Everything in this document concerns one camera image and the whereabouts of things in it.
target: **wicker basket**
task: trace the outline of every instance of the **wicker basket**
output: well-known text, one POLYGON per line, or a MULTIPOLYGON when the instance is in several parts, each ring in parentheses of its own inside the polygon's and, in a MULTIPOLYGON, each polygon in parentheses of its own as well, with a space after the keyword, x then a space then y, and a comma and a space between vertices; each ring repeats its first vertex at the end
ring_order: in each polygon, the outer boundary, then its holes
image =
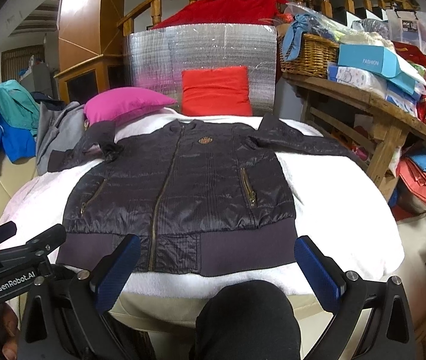
POLYGON ((279 60, 281 70, 285 73, 301 74, 303 76, 327 78, 328 62, 338 62, 339 44, 321 36, 304 33, 301 39, 301 49, 294 61, 283 60, 283 37, 278 37, 279 60))

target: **silver foil sheet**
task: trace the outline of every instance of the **silver foil sheet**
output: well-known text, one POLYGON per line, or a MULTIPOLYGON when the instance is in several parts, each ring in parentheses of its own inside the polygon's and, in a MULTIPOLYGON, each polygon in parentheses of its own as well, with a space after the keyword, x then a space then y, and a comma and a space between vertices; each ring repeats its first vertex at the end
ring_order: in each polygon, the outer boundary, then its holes
POLYGON ((137 32, 125 38, 130 85, 181 102, 181 72, 248 66, 249 99, 256 115, 273 110, 276 31, 253 24, 190 24, 137 32))

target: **human hand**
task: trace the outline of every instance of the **human hand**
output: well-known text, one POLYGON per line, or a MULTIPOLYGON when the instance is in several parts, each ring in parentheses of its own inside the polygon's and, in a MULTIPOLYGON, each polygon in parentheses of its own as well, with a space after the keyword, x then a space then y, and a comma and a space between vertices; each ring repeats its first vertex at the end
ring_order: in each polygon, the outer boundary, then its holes
POLYGON ((7 304, 4 304, 3 310, 3 326, 8 333, 8 339, 3 345, 3 356, 8 360, 16 360, 18 354, 18 317, 13 309, 7 304))

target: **white blanket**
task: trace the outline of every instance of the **white blanket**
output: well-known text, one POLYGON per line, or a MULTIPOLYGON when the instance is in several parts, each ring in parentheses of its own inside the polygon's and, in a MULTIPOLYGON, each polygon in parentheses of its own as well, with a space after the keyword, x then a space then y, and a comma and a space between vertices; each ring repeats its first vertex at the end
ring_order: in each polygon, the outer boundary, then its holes
MULTIPOLYGON (((127 124, 115 140, 151 133, 174 119, 210 123, 245 123, 258 128, 261 117, 186 117, 171 109, 127 124)), ((305 135, 320 135, 314 128, 285 120, 305 135)), ((295 198, 298 236, 309 235, 343 270, 354 270, 362 278, 379 280, 399 267, 404 251, 398 228, 386 201, 365 173, 350 159, 278 152, 286 180, 295 198)), ((13 221, 17 235, 0 249, 27 240, 61 223, 66 201, 79 179, 100 160, 58 173, 46 173, 25 184, 8 203, 0 224, 13 221)), ((55 262, 58 250, 50 254, 55 262)), ((210 298, 224 286, 262 279, 274 283, 287 295, 312 294, 298 264, 246 271, 217 277, 197 274, 133 273, 124 291, 169 298, 210 298)))

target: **black pants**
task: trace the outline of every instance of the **black pants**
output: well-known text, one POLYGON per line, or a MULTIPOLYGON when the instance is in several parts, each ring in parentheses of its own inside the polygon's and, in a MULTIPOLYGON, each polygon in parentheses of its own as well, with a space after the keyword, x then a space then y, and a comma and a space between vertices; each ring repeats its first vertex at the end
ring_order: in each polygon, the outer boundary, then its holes
POLYGON ((293 308, 275 285, 255 280, 223 288, 196 320, 194 360, 300 360, 293 308))

